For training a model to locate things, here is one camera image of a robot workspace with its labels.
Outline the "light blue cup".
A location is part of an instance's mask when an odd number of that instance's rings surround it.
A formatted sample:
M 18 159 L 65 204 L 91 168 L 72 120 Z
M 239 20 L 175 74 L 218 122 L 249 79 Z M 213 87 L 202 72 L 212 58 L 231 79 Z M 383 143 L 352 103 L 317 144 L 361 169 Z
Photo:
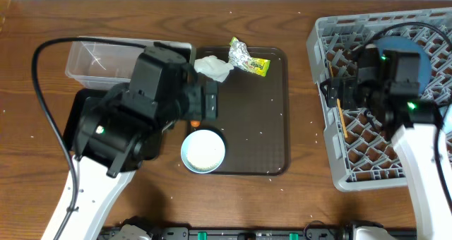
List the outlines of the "light blue cup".
M 448 134 L 452 131 L 452 108 L 451 105 L 440 108 L 440 113 L 443 117 L 443 131 Z

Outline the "orange carrot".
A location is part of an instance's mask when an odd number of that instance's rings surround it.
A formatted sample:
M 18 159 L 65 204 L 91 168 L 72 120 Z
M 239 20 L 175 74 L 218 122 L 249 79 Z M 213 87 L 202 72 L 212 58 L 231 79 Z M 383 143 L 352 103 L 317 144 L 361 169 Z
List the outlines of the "orange carrot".
M 191 126 L 194 128 L 197 128 L 201 125 L 200 121 L 191 121 Z

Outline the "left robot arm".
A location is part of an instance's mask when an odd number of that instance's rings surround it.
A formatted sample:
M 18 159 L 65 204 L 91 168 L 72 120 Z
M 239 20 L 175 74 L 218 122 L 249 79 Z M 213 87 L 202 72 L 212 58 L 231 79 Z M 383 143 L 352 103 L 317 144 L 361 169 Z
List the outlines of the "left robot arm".
M 143 161 L 155 159 L 163 133 L 180 120 L 214 120 L 218 84 L 198 82 L 194 65 L 161 42 L 141 45 L 131 80 L 95 91 L 81 105 L 70 143 L 57 140 L 69 166 L 45 239 L 95 239 Z

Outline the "white napkin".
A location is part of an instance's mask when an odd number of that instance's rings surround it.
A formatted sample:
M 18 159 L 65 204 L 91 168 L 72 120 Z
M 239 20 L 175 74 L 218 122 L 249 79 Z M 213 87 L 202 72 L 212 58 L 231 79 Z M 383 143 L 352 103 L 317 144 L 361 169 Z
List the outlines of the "white napkin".
M 196 72 L 222 83 L 228 77 L 234 66 L 229 62 L 225 62 L 211 55 L 195 60 L 194 68 Z

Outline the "foil snack wrapper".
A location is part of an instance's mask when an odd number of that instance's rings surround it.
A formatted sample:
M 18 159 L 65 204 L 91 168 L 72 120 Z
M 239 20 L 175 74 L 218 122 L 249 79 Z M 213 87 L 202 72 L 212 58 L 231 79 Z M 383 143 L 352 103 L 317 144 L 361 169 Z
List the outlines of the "foil snack wrapper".
M 230 41 L 230 50 L 228 53 L 229 62 L 243 71 L 247 71 L 258 76 L 266 77 L 270 60 L 252 57 L 244 42 L 233 37 Z

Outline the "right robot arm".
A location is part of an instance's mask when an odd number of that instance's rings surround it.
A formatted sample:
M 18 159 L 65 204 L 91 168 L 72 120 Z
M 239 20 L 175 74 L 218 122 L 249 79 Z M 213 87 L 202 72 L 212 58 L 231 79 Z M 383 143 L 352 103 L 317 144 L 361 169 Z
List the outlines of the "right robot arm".
M 447 114 L 420 97 L 421 54 L 367 45 L 351 77 L 319 83 L 328 107 L 364 107 L 381 123 L 407 181 L 418 239 L 451 238 Z

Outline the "large blue bowl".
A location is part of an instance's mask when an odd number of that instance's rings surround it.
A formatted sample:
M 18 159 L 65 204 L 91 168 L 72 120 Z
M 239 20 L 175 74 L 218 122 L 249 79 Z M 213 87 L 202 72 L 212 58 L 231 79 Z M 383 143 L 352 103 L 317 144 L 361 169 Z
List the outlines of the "large blue bowl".
M 419 95 L 422 95 L 431 78 L 432 66 L 427 53 L 423 47 L 406 37 L 382 37 L 373 41 L 378 48 L 379 54 L 382 55 L 385 49 L 398 50 L 403 52 L 416 52 L 420 55 L 418 82 L 420 83 Z

